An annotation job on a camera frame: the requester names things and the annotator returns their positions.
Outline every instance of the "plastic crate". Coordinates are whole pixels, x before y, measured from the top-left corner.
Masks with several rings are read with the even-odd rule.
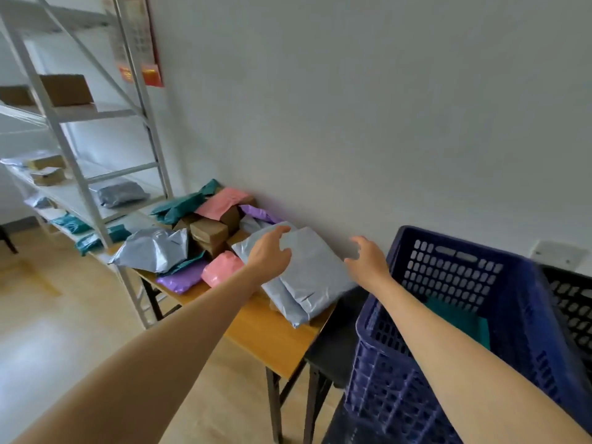
[[[541,269],[592,380],[592,277],[553,266]]]
[[[589,433],[592,388],[555,317],[549,285],[528,259],[405,226],[388,255],[393,278],[487,319],[491,351],[541,388]],[[461,443],[390,316],[369,296],[356,323],[345,407],[396,442]]]

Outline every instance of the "black tabletop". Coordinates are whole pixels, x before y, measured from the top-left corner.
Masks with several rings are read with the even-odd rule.
[[[343,399],[331,419],[322,444],[393,444],[393,438],[375,433],[369,426],[350,417],[343,407]]]
[[[304,355],[337,388],[345,388],[352,373],[359,339],[356,320],[367,297],[368,293],[357,287],[339,299],[327,324]]]

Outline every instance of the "forearm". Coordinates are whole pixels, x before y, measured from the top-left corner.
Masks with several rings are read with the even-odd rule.
[[[80,382],[17,443],[157,443],[241,306],[259,286],[243,268]]]
[[[376,293],[463,442],[592,442],[540,389],[395,281]]]

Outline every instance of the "hand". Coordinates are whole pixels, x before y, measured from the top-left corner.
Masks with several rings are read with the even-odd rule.
[[[280,251],[279,239],[290,229],[290,226],[277,226],[258,239],[253,246],[246,267],[252,268],[259,283],[269,282],[282,274],[288,267],[292,258],[292,250],[287,248]]]
[[[345,259],[350,277],[366,291],[376,294],[381,284],[392,281],[384,253],[378,245],[366,237],[352,237],[360,247],[359,258]]]

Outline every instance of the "baseboard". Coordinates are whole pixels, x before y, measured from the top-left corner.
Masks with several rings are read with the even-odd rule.
[[[11,221],[10,223],[2,224],[2,227],[8,234],[14,234],[34,227],[39,227],[39,223],[34,216],[28,216],[21,220]]]

